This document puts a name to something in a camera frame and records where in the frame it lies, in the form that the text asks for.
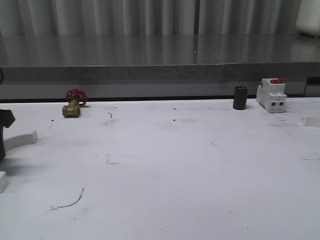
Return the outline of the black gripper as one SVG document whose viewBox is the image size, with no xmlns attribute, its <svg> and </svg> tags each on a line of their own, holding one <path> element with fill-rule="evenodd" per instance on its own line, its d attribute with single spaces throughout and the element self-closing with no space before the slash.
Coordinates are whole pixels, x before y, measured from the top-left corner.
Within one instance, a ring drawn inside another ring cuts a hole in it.
<svg viewBox="0 0 320 240">
<path fill-rule="evenodd" d="M 15 117 L 10 109 L 0 110 L 0 162 L 2 162 L 6 156 L 4 146 L 4 128 L 9 128 L 14 122 Z"/>
</svg>

